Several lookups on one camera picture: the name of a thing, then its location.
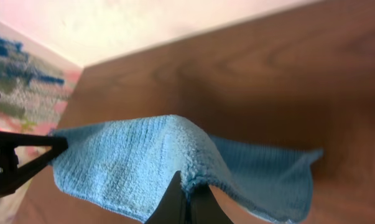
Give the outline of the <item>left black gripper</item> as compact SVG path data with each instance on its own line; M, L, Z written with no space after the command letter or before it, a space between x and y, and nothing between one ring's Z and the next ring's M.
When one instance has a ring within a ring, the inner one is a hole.
M50 150L19 167L15 148L20 146L49 147ZM67 139L63 137L36 136L0 131L0 198L13 194L67 148Z

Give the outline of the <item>blue cloth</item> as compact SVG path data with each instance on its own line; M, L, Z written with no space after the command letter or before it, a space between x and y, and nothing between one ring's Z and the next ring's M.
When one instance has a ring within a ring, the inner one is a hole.
M68 149L51 162L57 187L140 222L153 214L176 172L186 196L213 185L258 218L302 222L312 201L310 166L323 154L219 138L176 115L55 135L68 141Z

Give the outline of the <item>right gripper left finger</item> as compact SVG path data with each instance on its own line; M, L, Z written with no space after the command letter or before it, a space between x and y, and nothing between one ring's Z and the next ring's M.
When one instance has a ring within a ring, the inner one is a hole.
M176 171L158 207L145 224L185 224L186 206L180 171Z

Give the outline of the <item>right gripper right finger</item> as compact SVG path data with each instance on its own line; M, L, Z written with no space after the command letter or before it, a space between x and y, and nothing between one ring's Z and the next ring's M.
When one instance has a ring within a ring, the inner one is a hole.
M222 211L208 185L200 185L193 191L188 214L191 224L233 224Z

